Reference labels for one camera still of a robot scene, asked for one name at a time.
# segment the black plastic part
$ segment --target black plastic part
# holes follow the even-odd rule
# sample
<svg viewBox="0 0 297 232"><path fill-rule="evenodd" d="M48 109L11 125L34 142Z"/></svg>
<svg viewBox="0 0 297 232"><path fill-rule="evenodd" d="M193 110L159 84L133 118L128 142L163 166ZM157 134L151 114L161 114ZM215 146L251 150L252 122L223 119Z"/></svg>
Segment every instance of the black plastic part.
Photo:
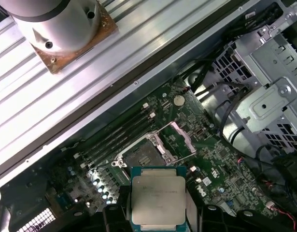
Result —
<svg viewBox="0 0 297 232"><path fill-rule="evenodd" d="M291 46L297 51L297 22L283 31L283 36L291 44Z"/></svg>
<svg viewBox="0 0 297 232"><path fill-rule="evenodd" d="M274 165L297 194L297 153L273 160Z"/></svg>

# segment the green circuit board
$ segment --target green circuit board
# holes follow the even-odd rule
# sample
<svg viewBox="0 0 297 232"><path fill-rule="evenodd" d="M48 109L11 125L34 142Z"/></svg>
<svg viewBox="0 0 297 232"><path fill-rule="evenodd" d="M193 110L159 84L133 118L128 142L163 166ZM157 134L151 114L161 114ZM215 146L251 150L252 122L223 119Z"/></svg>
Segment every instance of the green circuit board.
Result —
<svg viewBox="0 0 297 232"><path fill-rule="evenodd" d="M118 187L129 184L131 166L185 165L192 174L187 181L197 185L205 203L232 215L242 209L276 215L265 207L269 199L253 185L252 172L244 164L243 173L239 171L237 154L221 143L206 111L186 88L182 80L164 84L77 146L72 159L87 173L102 172L106 178L87 174L88 180L100 178L114 199ZM126 167L117 167L117 158ZM107 184L113 180L117 184L111 192Z"/></svg>

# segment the metal frame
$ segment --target metal frame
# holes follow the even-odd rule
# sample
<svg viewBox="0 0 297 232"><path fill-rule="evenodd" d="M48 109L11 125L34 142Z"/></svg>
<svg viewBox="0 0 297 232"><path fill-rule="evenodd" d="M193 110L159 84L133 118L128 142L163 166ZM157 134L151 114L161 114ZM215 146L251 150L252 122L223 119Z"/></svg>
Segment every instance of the metal frame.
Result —
<svg viewBox="0 0 297 232"><path fill-rule="evenodd" d="M215 11L225 2L228 1L193 1L192 4L186 6L183 0L165 0L161 3L159 2L158 5L151 4L151 1L139 3L139 1L129 0L130 7L128 10L118 14L120 15L119 18L121 18L117 22L119 33L113 34L109 39L98 44L92 51L67 67L63 73L55 76L50 75L40 63L40 59L30 52L30 45L20 37L19 32L10 19L4 20L0 24L0 34L2 32L4 33L1 35L10 33L14 39L5 38L8 44L12 45L8 45L7 49L7 45L0 47L0 62L4 59L10 59L13 52L17 52L20 56L16 60L9 60L8 63L13 67L11 70L5 70L5 74L0 73L0 87L8 85L6 88L0 89L0 187L63 141L70 138L76 131L86 125L88 121L93 121L97 117L96 114L92 116L92 113L90 116L87 116L92 111L88 112L85 115L86 117L83 114L97 103L90 105L88 109L86 108L87 111L83 111L83 108L81 108L82 112L79 115L72 114L73 119L67 122L67 124L64 121L63 125L57 125L59 121L70 115L93 96L97 95L99 97L97 100L99 103L100 99L103 100L109 96L108 92L102 95L104 93L102 91L106 87L110 87L107 88L108 91L112 89L115 92L121 89L122 85L126 84L126 80L124 82L119 80L124 74L141 66L141 71L134 69L136 72L132 73L131 76L129 75L127 81L130 81L145 69L159 62L165 55L175 52L173 50L183 43L187 43L190 37L208 30L207 27L210 24L228 14L229 11L234 11L234 13L227 17L222 24L219 23L219 27L213 27L214 29L208 30L209 33L207 31L202 34L199 37L200 40L205 40L216 29L226 25L244 12L245 8L239 7L239 3L242 1L232 1L230 2L231 4L226 4L220 9L220 12L215 12L208 17L210 18L209 20L205 21L206 19L204 18L209 12ZM246 9L248 9L248 6L258 2L259 0L250 1L246 5ZM126 4L118 4L116 7L113 7L113 4L116 5L117 2L114 1L107 6L107 9L112 9L113 13L122 11L120 7L127 6ZM193 31L193 34L186 38L180 37L184 36L185 32L190 31L189 29L194 26L198 26L199 31ZM181 38L180 43L168 48L167 45L173 44L172 42L176 38ZM149 64L144 62L150 57L153 57L155 60L151 60ZM110 60L111 62L104 64L105 60ZM152 75L150 74L145 79L150 79L151 77ZM141 86L140 82L135 82L132 87L140 89L138 88ZM111 103L106 102L98 106L99 108L95 112L98 112L98 114L105 112L110 105L113 105L115 101L117 102L126 95L126 92L123 92L124 90L118 96L113 97L110 101ZM83 116L83 120L79 119L70 125L71 122L81 116ZM55 130L50 130L50 132L44 134L51 127Z"/></svg>

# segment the screw hole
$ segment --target screw hole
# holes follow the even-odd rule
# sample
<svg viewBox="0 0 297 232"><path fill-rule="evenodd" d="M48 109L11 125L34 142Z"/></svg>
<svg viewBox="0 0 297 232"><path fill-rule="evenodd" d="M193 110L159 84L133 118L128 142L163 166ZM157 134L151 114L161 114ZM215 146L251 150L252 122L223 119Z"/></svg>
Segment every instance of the screw hole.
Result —
<svg viewBox="0 0 297 232"><path fill-rule="evenodd" d="M52 43L52 42L46 42L46 43L45 43L45 47L46 47L47 49L51 49L51 48L53 47L53 43Z"/></svg>
<svg viewBox="0 0 297 232"><path fill-rule="evenodd" d="M95 13L93 13L92 11L87 13L87 18L93 19L94 17L95 17Z"/></svg>

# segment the chip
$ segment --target chip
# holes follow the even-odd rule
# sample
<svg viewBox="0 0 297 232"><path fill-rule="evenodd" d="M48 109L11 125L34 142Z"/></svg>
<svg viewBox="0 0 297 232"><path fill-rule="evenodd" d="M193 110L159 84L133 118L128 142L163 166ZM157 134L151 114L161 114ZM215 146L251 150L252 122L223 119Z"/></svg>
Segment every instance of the chip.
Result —
<svg viewBox="0 0 297 232"><path fill-rule="evenodd" d="M238 179L237 181L235 181L235 184L240 187L244 184L243 180L242 179Z"/></svg>
<svg viewBox="0 0 297 232"><path fill-rule="evenodd" d="M227 154L228 154L228 152L226 150L224 150L224 149L219 152L219 155L220 155L221 158L226 157Z"/></svg>

